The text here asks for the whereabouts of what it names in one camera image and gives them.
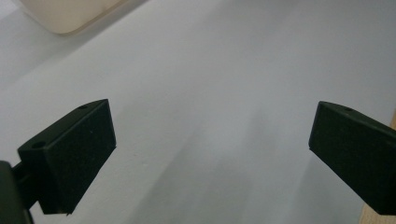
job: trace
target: white object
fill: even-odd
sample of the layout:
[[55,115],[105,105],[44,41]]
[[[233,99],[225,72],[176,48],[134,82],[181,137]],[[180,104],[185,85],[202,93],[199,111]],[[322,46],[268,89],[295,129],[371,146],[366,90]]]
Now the white object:
[[126,0],[20,0],[25,12],[56,34],[68,34]]

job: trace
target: black plastic block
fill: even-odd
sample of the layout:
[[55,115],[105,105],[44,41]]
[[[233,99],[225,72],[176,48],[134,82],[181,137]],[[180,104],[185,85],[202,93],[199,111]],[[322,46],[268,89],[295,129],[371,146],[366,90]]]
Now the black plastic block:
[[78,107],[23,144],[44,214],[72,213],[115,147],[108,100]]
[[396,215],[394,130],[351,108],[319,102],[309,146],[378,214]]

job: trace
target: white table surface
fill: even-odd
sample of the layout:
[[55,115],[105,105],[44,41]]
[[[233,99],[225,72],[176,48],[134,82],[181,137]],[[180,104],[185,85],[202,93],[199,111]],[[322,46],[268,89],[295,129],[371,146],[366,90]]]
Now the white table surface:
[[320,100],[388,124],[396,1],[130,0],[77,35],[0,2],[1,160],[108,98],[118,147],[71,216],[40,223],[358,223],[309,149]]

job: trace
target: beige object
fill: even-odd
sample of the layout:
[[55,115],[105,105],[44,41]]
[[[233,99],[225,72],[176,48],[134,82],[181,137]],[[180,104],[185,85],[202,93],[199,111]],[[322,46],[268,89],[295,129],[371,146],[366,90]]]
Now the beige object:
[[56,34],[84,28],[126,0],[19,0],[36,21]]
[[[396,111],[393,115],[390,128],[396,130]],[[396,224],[395,216],[381,216],[374,211],[369,205],[365,204],[361,211],[360,224]]]

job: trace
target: screw hole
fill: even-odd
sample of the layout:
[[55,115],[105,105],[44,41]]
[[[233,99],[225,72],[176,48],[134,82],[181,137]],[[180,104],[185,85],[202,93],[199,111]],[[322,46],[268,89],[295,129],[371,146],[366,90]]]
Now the screw hole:
[[39,148],[39,147],[43,147],[44,145],[46,145],[46,142],[36,142],[32,145],[32,148]]

